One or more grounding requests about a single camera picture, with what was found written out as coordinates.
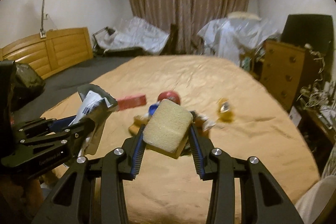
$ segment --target plastic bag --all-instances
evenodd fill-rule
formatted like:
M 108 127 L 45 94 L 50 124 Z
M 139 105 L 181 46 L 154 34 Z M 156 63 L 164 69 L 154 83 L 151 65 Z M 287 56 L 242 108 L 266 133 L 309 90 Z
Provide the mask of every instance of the plastic bag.
M 105 52 L 126 51 L 142 48 L 145 52 L 159 55 L 165 47 L 169 34 L 139 17 L 125 21 L 121 29 L 112 35 L 97 39 Z
M 43 92 L 44 86 L 45 81 L 30 65 L 16 63 L 11 110 L 18 110 L 34 100 Z
M 82 105 L 77 111 L 75 119 L 69 124 L 84 121 L 89 118 L 95 122 L 95 129 L 86 137 L 78 157 L 87 154 L 94 155 L 103 133 L 105 122 L 112 112 L 117 110 L 118 102 L 101 87 L 86 84 L 78 87 Z
M 212 20 L 198 32 L 206 55 L 226 58 L 238 66 L 240 54 L 257 51 L 264 40 L 277 34 L 268 20 L 238 18 Z

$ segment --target mattress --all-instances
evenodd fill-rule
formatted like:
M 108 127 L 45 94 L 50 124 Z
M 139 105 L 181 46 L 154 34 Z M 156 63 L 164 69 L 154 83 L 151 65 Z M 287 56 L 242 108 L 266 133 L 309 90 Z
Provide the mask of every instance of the mattress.
M 228 98 L 232 123 L 217 124 L 210 138 L 232 157 L 258 157 L 296 202 L 319 179 L 315 161 L 288 114 L 251 75 L 228 60 L 205 56 L 137 57 L 92 82 L 116 98 L 147 95 L 147 106 L 112 113 L 95 156 L 103 157 L 130 137 L 133 117 L 147 112 L 164 90 L 175 90 L 182 106 L 217 121 L 217 101 Z M 81 105 L 73 94 L 43 114 L 46 118 L 75 115 Z M 66 168 L 54 170 L 58 177 Z M 131 223 L 205 223 L 211 181 L 201 181 L 191 156 L 174 160 L 146 150 L 140 173 L 124 181 Z M 240 222 L 240 189 L 236 183 L 236 222 Z

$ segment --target white cloth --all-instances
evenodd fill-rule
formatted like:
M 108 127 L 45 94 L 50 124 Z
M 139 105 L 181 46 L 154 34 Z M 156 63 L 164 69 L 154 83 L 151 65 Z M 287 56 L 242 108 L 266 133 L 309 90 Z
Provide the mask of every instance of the white cloth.
M 278 34 L 269 21 L 220 18 L 210 21 L 198 35 L 204 40 L 205 53 L 232 61 L 239 66 L 239 54 L 258 50 L 262 42 Z
M 317 182 L 295 204 L 304 224 L 312 224 L 327 205 L 336 189 L 336 176 Z
M 133 17 L 122 30 L 98 39 L 98 45 L 108 52 L 142 48 L 144 51 L 159 55 L 167 43 L 169 34 L 149 24 L 144 19 Z

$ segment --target sponge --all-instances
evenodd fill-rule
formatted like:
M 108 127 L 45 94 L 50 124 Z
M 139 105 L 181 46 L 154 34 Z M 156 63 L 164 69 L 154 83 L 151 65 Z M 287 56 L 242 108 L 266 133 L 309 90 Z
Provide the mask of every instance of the sponge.
M 193 115 L 170 100 L 164 99 L 143 130 L 147 148 L 177 159 L 187 139 Z

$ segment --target wooden cabinet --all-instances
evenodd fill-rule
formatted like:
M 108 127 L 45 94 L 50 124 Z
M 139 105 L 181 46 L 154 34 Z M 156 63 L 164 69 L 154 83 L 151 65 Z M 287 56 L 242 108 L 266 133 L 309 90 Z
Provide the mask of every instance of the wooden cabinet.
M 320 63 L 307 49 L 266 41 L 260 82 L 289 111 L 303 86 L 319 77 Z
M 29 64 L 43 79 L 93 57 L 87 28 L 48 31 L 0 49 L 0 59 Z

